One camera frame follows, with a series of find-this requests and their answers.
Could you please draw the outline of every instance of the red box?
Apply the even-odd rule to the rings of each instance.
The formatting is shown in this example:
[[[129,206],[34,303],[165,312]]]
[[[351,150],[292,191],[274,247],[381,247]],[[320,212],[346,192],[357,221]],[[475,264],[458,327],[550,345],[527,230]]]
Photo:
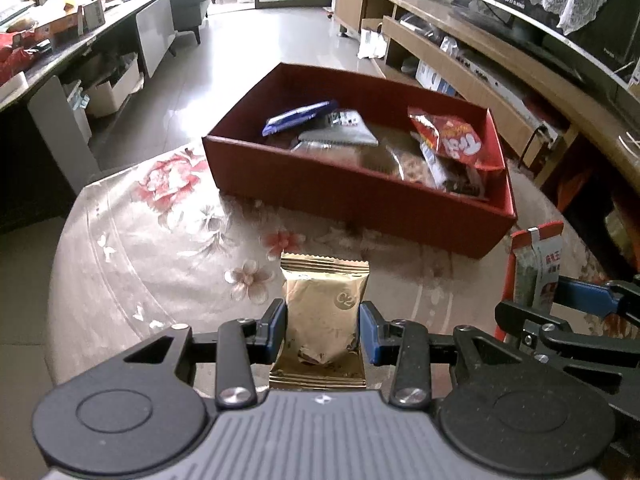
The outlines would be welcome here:
[[[320,162],[257,144],[264,123],[324,100],[359,111],[369,124],[414,131],[407,106],[468,121],[485,146],[502,150],[485,108],[382,78],[280,64],[261,79],[203,139],[220,191],[343,220],[472,258],[485,256],[516,220],[509,173],[489,174],[487,202],[463,198],[385,174]]]

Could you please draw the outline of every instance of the pink flower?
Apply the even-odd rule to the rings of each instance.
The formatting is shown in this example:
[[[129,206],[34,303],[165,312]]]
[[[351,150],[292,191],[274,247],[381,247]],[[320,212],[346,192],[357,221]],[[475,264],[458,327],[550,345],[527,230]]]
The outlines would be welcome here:
[[[259,267],[255,260],[245,261],[242,269],[225,272],[225,281],[233,285],[231,298],[240,301],[248,295],[255,304],[262,304],[269,299],[265,283],[272,279],[273,273],[269,269]]]
[[[282,251],[295,253],[300,250],[300,245],[305,241],[305,235],[279,230],[260,237],[260,243],[267,248],[267,258],[271,261],[278,259]]]
[[[168,160],[158,160],[140,180],[138,196],[159,213],[168,212],[175,203],[193,192],[200,177],[194,172],[208,169],[207,161],[190,150],[174,153]]]

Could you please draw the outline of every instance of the wooden drawer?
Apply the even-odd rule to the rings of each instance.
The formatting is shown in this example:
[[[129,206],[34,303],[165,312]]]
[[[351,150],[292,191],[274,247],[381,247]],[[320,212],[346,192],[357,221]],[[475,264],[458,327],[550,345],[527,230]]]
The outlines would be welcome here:
[[[344,27],[360,32],[364,0],[335,0],[334,17]]]
[[[396,20],[384,17],[382,32],[437,70],[467,101],[489,108],[500,136],[518,155],[522,155],[533,133],[532,126],[500,94],[431,41],[403,27]],[[535,137],[524,162],[530,166],[541,149],[542,142]]]

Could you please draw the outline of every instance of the gold wrapper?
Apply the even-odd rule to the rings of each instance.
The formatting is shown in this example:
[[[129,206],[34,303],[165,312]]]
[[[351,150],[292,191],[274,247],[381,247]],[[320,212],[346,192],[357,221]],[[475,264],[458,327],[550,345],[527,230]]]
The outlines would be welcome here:
[[[363,388],[358,306],[367,262],[284,253],[287,333],[270,373],[272,388]]]

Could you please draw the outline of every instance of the floor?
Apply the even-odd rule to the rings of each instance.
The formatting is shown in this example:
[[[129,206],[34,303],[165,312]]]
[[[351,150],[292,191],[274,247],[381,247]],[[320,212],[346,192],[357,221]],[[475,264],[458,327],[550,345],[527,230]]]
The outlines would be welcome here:
[[[357,42],[337,35],[321,9],[244,10],[210,16],[175,42],[97,146],[103,170],[197,139],[281,61],[374,73]],[[49,274],[60,218],[0,236],[0,477],[35,480],[46,467],[31,439],[31,412],[52,386],[44,360]]]
[[[322,9],[243,10],[210,16],[174,43],[110,136],[92,146],[103,171],[122,168],[206,135],[258,80],[281,61],[374,74],[358,43],[338,36]]]

